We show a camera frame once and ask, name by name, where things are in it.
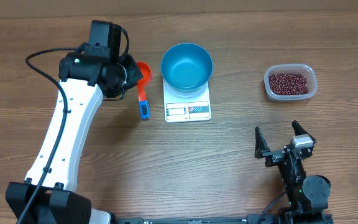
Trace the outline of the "red measuring scoop blue handle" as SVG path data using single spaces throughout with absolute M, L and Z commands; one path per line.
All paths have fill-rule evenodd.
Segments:
M 152 79 L 152 70 L 145 62 L 137 62 L 137 66 L 140 69 L 142 78 L 137 82 L 137 91 L 139 99 L 139 111 L 141 119 L 147 121 L 149 119 L 149 104 L 147 96 L 145 94 L 145 87 L 149 84 Z

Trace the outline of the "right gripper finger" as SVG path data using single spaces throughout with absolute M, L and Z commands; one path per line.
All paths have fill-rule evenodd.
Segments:
M 260 128 L 255 128 L 255 158 L 261 159 L 270 152 L 265 138 L 263 137 Z
M 307 134 L 311 138 L 311 140 L 314 143 L 316 143 L 316 139 L 311 134 L 309 134 L 307 131 L 305 131 L 297 120 L 292 121 L 291 126 L 292 126 L 296 136 Z

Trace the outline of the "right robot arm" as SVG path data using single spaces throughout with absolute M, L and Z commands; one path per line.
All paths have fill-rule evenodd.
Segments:
M 258 215 L 258 223 L 332 223 L 328 208 L 331 183 L 322 175 L 308 176 L 302 161 L 313 155 L 316 139 L 298 121 L 291 126 L 295 135 L 282 150 L 269 149 L 260 128 L 255 128 L 255 154 L 266 167 L 278 167 L 284 192 Z

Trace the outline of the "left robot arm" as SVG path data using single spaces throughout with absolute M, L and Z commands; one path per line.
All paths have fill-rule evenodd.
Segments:
M 11 182 L 6 201 L 19 223 L 116 223 L 113 213 L 97 210 L 77 194 L 81 154 L 101 103 L 119 101 L 142 78 L 127 50 L 126 30 L 94 20 L 89 40 L 67 48 L 53 84 L 58 96 L 40 152 L 23 182 Z

